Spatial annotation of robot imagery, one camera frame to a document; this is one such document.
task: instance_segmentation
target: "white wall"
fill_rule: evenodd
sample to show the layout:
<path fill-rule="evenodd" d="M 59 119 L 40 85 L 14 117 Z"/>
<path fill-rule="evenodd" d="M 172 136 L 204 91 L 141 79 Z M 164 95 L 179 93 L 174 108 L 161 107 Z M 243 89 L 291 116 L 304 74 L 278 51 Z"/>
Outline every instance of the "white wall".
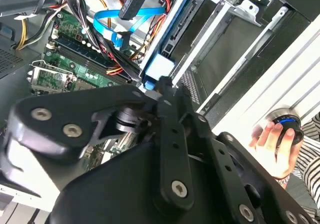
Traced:
<path fill-rule="evenodd" d="M 11 202 L 2 217 L 0 217 L 0 224 L 5 224 L 8 220 L 9 216 L 13 212 L 17 203 Z M 32 217 L 33 213 L 35 212 L 35 208 L 31 208 L 22 204 L 18 204 L 14 214 L 10 218 L 8 224 L 27 224 L 30 218 Z M 45 211 L 40 211 L 34 221 L 35 224 L 44 224 L 49 213 Z"/>

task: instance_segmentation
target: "hand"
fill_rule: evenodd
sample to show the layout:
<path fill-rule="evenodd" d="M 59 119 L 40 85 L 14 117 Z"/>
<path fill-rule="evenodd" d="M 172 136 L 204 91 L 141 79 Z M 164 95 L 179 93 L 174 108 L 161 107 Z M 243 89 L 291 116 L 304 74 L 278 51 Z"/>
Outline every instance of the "hand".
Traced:
<path fill-rule="evenodd" d="M 276 179 L 283 179 L 293 171 L 302 145 L 301 141 L 291 146 L 295 131 L 289 128 L 276 154 L 277 141 L 282 129 L 281 123 L 275 125 L 273 122 L 269 122 L 260 137 L 253 137 L 246 147 L 268 173 Z"/>

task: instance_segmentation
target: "person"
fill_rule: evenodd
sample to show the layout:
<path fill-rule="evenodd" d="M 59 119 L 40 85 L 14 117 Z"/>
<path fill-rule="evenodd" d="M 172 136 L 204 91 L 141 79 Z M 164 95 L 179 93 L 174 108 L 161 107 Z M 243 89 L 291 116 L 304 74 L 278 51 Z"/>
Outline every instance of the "person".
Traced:
<path fill-rule="evenodd" d="M 284 189 L 291 173 L 302 179 L 320 209 L 320 114 L 301 128 L 304 138 L 294 146 L 295 132 L 290 128 L 277 148 L 282 129 L 281 123 L 268 122 L 259 137 L 252 136 L 246 149 Z M 314 220 L 320 220 L 316 210 L 303 208 Z"/>

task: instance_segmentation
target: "screw hole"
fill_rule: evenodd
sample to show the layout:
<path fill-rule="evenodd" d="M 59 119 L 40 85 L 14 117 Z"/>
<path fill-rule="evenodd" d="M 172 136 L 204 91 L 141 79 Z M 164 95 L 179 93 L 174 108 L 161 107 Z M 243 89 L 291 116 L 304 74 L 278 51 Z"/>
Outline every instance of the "screw hole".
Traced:
<path fill-rule="evenodd" d="M 225 166 L 225 169 L 227 169 L 229 172 L 231 172 L 231 167 Z"/>

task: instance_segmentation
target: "black knob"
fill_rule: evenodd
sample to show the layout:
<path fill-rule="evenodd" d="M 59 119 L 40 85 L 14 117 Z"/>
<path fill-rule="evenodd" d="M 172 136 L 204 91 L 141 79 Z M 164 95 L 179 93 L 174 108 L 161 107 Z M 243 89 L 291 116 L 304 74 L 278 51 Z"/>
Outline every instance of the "black knob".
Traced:
<path fill-rule="evenodd" d="M 281 144 L 282 138 L 289 128 L 294 130 L 292 145 L 298 144 L 304 138 L 304 132 L 301 130 L 301 121 L 298 116 L 293 114 L 284 114 L 273 119 L 272 121 L 274 124 L 281 123 L 283 126 L 280 137 L 276 143 L 277 147 Z"/>
<path fill-rule="evenodd" d="M 296 121 L 286 121 L 286 122 L 282 122 L 281 124 L 283 126 L 283 129 L 276 143 L 277 147 L 281 144 L 282 138 L 284 137 L 286 131 L 289 128 L 292 128 L 294 130 L 294 138 L 293 138 L 292 145 L 298 144 L 304 138 L 304 132 L 300 129 L 300 125 Z"/>

